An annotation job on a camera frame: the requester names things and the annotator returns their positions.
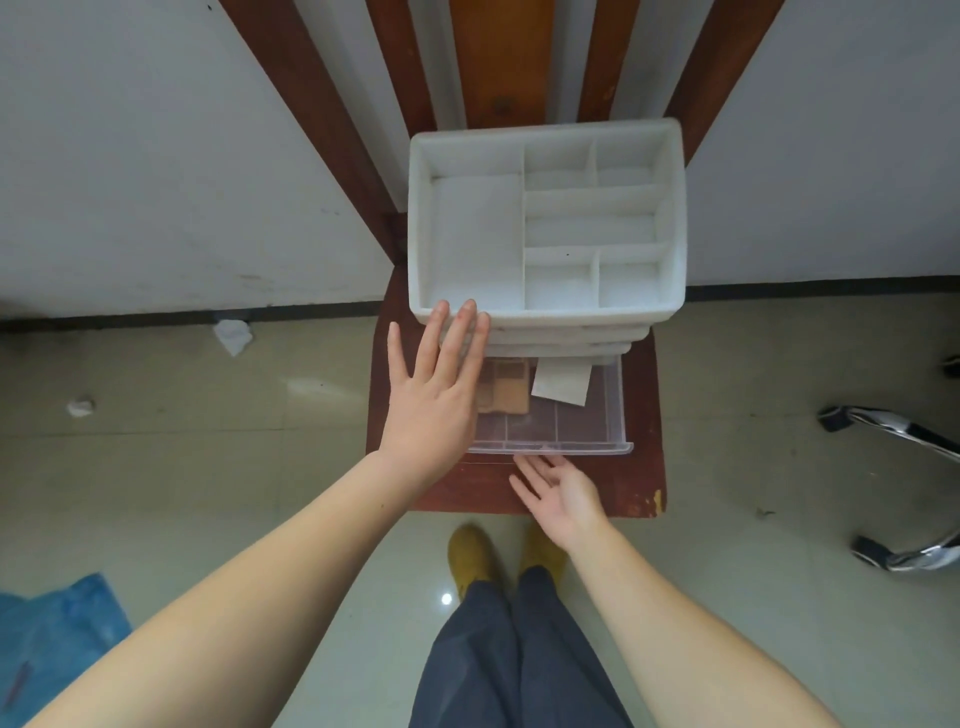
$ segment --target baseboard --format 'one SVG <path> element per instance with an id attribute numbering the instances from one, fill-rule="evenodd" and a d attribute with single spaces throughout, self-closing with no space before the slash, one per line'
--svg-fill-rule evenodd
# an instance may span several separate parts
<path id="1" fill-rule="evenodd" d="M 960 276 L 923 276 L 892 279 L 801 280 L 791 283 L 733 283 L 690 285 L 689 303 L 700 301 L 745 301 L 749 299 L 794 299 L 815 296 L 885 296 L 901 293 L 957 293 Z M 173 311 L 170 313 L 129 313 L 119 316 L 74 316 L 62 319 L 14 319 L 0 321 L 0 332 L 79 331 L 96 328 L 171 327 L 216 324 L 222 319 L 243 319 L 250 323 L 346 319 L 376 316 L 380 301 L 359 303 L 308 303 L 263 308 Z"/>

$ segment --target pants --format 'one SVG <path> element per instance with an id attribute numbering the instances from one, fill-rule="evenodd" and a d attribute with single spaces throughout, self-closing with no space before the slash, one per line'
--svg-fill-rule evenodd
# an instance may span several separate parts
<path id="1" fill-rule="evenodd" d="M 478 581 L 430 650 L 411 728 L 627 728 L 630 719 L 543 567 L 520 577 L 513 613 Z"/>

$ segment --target shoe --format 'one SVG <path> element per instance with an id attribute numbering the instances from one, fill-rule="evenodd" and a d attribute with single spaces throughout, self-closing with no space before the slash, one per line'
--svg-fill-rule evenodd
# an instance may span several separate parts
<path id="1" fill-rule="evenodd" d="M 474 581 L 490 581 L 503 588 L 490 537 L 475 523 L 465 523 L 453 532 L 446 546 L 446 560 L 461 601 Z"/>
<path id="2" fill-rule="evenodd" d="M 556 587 L 564 577 L 566 551 L 550 541 L 536 521 L 527 528 L 527 537 L 523 543 L 523 555 L 520 557 L 520 575 L 532 567 L 544 567 L 553 578 Z"/>

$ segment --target forearm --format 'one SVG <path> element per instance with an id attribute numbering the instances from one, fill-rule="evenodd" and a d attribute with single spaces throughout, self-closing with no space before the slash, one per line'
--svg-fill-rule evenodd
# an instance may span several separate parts
<path id="1" fill-rule="evenodd" d="M 608 522 L 570 556 L 660 728 L 837 725 L 792 675 L 660 576 Z"/>
<path id="2" fill-rule="evenodd" d="M 136 630 L 35 725 L 269 725 L 420 485 L 368 455 Z"/>

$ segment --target white card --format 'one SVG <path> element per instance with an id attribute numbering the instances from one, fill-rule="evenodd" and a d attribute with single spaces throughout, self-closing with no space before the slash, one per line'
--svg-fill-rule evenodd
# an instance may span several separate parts
<path id="1" fill-rule="evenodd" d="M 542 356 L 537 363 L 534 388 L 530 394 L 582 407 L 587 403 L 592 369 L 593 362 L 587 357 Z"/>

